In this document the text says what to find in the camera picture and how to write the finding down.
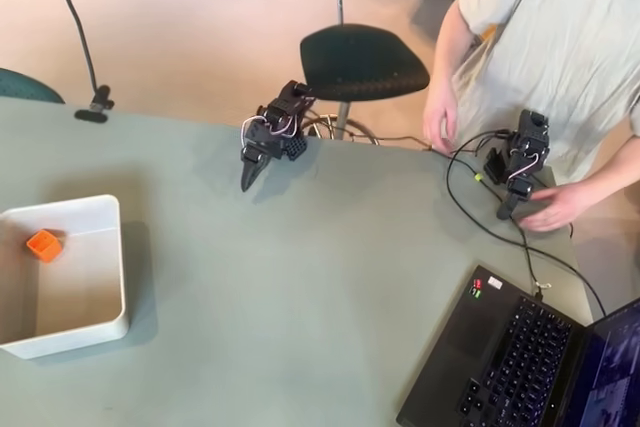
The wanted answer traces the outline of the person's left hand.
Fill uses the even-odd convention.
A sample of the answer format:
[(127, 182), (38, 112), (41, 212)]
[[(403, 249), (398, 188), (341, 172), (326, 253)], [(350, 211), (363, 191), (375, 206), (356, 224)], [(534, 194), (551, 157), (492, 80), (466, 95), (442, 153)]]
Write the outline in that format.
[(586, 184), (572, 183), (536, 191), (530, 200), (545, 206), (521, 219), (519, 225), (534, 232), (549, 232), (571, 224), (598, 197)]

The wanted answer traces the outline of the person's right hand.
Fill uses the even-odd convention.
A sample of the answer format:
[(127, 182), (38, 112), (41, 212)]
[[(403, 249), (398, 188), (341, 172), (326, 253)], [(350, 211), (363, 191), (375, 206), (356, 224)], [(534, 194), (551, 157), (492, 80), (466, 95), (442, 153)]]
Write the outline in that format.
[(433, 150), (448, 154), (457, 129), (457, 101), (449, 84), (429, 89), (423, 113), (423, 131)]

